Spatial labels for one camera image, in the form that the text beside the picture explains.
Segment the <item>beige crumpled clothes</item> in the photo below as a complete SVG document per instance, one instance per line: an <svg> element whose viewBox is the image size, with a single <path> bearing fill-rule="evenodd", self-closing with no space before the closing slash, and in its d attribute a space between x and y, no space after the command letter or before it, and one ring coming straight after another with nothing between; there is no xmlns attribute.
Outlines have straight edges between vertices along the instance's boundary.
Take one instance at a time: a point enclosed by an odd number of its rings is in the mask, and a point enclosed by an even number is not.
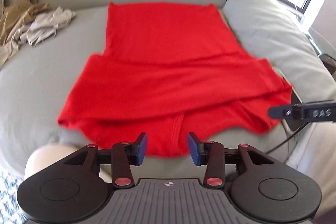
<svg viewBox="0 0 336 224"><path fill-rule="evenodd" d="M6 45L1 46L1 68L5 66L25 44L36 47L51 36L56 36L58 30L67 27L76 12L70 9L49 9L37 15L35 20L18 28Z"/></svg>

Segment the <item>red t-shirt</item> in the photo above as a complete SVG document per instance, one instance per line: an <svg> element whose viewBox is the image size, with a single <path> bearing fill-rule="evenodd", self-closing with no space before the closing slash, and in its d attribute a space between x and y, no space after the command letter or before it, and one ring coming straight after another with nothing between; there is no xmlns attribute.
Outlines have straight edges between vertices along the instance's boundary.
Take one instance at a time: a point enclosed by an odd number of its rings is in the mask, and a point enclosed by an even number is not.
<svg viewBox="0 0 336 224"><path fill-rule="evenodd" d="M91 55L58 124L107 149L147 135L147 154L180 157L187 136L229 128L259 135L268 109L290 103L291 85L249 54L213 5L108 5L105 50Z"/></svg>

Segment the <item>grey pillow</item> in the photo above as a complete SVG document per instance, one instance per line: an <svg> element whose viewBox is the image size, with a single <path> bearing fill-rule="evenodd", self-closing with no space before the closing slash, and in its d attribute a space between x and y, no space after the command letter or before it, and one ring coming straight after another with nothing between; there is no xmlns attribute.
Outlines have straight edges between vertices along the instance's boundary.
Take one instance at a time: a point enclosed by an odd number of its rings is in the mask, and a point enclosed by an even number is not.
<svg viewBox="0 0 336 224"><path fill-rule="evenodd" d="M227 0L223 12L246 51L279 69L303 102L335 99L335 80L276 0Z"/></svg>

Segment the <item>person's knee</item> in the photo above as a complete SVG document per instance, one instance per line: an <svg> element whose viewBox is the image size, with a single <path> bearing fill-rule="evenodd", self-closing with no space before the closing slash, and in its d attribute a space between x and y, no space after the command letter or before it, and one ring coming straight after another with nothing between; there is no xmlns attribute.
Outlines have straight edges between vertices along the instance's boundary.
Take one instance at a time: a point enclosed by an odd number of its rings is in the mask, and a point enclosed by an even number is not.
<svg viewBox="0 0 336 224"><path fill-rule="evenodd" d="M36 149L27 161L24 180L77 150L78 147L67 144L49 144Z"/></svg>

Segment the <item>tan crumpled garment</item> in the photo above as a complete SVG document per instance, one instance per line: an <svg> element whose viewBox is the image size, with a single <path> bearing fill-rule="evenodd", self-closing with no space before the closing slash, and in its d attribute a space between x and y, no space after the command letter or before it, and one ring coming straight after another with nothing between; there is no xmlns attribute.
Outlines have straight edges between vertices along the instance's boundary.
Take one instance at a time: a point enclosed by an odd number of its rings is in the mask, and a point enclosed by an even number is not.
<svg viewBox="0 0 336 224"><path fill-rule="evenodd" d="M32 23L38 14L49 9L48 3L33 4L28 0L5 7L1 17L1 46L7 44L18 28Z"/></svg>

